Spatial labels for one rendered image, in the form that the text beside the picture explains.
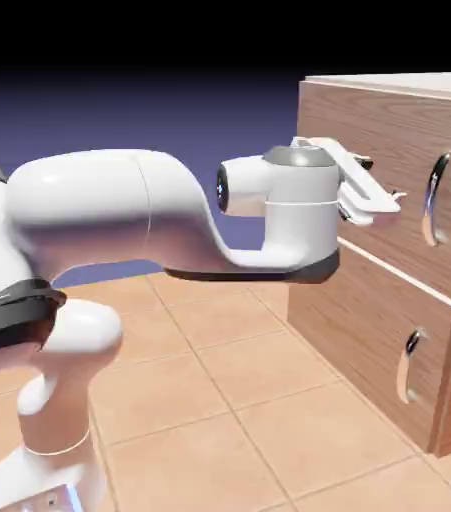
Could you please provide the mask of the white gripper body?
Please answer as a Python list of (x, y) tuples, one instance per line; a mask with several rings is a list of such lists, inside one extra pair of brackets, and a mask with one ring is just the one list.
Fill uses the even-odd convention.
[(327, 137), (306, 138), (295, 136), (293, 147), (317, 146), (324, 149), (337, 164), (341, 182), (338, 204), (344, 213), (399, 213), (398, 201), (387, 201), (387, 192), (338, 141)]

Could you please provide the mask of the wood cabinet door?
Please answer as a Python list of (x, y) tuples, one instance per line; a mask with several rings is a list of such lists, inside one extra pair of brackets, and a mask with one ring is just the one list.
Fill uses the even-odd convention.
[(407, 193), (395, 221), (368, 228), (343, 222), (340, 236), (451, 298), (451, 163), (434, 209), (446, 240), (431, 247), (421, 232), (429, 175), (451, 150), (451, 100), (303, 82), (297, 132), (371, 157), (372, 176), (389, 192)]
[[(349, 242), (340, 259), (324, 284), (291, 286), (288, 320), (415, 444), (433, 452), (451, 361), (451, 299)], [(397, 366), (419, 326), (429, 338), (412, 354), (410, 387), (418, 399), (406, 405), (396, 392)]]

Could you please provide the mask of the light wood cabinet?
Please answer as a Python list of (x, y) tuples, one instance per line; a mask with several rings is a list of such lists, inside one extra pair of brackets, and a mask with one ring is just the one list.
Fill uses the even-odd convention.
[(294, 285), (300, 334), (421, 449), (451, 454), (451, 72), (309, 77), (297, 132), (372, 159), (397, 220), (339, 225), (341, 265)]

